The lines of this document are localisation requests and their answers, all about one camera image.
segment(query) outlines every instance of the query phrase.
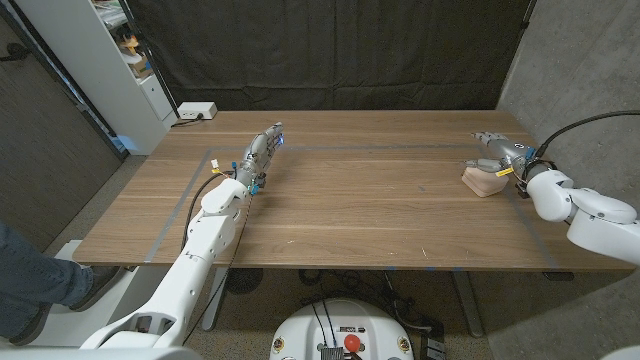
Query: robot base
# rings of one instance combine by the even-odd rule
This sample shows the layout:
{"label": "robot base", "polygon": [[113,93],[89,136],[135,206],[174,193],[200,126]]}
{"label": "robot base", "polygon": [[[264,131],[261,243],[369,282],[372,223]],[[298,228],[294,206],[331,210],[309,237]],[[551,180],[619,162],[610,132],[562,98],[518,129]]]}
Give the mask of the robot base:
{"label": "robot base", "polygon": [[[269,359],[320,360],[319,349],[324,347],[323,329],[327,346],[334,347],[329,320],[337,347],[344,348],[345,353],[349,352],[345,338],[355,335],[361,344],[357,355],[363,360],[413,359],[406,331],[387,313],[353,299],[328,299],[325,303],[326,311],[322,302],[317,302],[303,307],[285,320],[273,337]],[[314,307],[322,325],[316,318]]]}

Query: shoe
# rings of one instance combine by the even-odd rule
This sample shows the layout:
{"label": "shoe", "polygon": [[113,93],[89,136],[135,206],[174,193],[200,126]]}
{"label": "shoe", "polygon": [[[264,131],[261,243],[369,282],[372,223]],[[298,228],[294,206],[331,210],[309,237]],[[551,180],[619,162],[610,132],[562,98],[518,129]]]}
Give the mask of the shoe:
{"label": "shoe", "polygon": [[40,333],[42,333],[42,329],[44,329],[44,324],[47,322],[47,317],[49,316],[49,310],[51,310],[51,304],[41,304],[38,313],[31,319],[29,324],[27,324],[27,327],[22,330],[20,334],[10,338],[9,342],[15,346],[22,346],[35,340],[40,336]]}
{"label": "shoe", "polygon": [[85,295],[80,301],[69,306],[73,311],[85,311],[90,308],[96,301],[100,300],[107,290],[113,286],[120,276],[124,273],[124,268],[120,266],[92,266],[93,271],[93,285],[87,295]]}

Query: concrete wall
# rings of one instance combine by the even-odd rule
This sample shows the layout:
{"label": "concrete wall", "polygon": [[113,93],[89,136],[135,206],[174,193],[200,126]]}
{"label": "concrete wall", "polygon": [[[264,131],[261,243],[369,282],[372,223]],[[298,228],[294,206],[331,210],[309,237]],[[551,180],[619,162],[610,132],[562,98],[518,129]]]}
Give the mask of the concrete wall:
{"label": "concrete wall", "polygon": [[[640,0],[538,0],[498,109],[540,144],[590,115],[640,109],[639,80]],[[547,153],[577,186],[640,210],[640,117],[584,125]],[[621,276],[473,274],[494,358],[599,359],[640,345],[640,273]]]}
{"label": "concrete wall", "polygon": [[[498,109],[542,143],[555,130],[640,109],[640,1],[539,0]],[[576,181],[640,209],[640,117],[583,125],[547,153]]]}

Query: table top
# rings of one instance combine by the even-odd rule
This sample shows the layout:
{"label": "table top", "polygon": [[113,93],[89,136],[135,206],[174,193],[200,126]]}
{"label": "table top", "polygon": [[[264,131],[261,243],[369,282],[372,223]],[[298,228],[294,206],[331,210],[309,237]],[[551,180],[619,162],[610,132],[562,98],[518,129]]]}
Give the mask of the table top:
{"label": "table top", "polygon": [[[172,129],[73,257],[96,265],[170,265],[188,206],[253,137],[281,121],[285,145],[250,205],[234,267],[615,271],[634,266],[577,247],[541,220],[514,180],[479,198],[461,162],[485,157],[470,133],[535,144],[497,111],[219,112]],[[214,181],[208,189],[218,182]],[[196,203],[194,213],[199,209]],[[238,239],[217,259],[225,266]]]}

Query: power strip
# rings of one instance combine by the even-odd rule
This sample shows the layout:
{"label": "power strip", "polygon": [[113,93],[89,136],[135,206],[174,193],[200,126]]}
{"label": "power strip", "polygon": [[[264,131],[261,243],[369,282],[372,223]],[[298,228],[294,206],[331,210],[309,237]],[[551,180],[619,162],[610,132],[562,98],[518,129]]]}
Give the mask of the power strip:
{"label": "power strip", "polygon": [[178,107],[178,113],[182,120],[197,119],[198,114],[202,114],[201,119],[213,119],[218,112],[216,104],[212,102],[184,102]]}

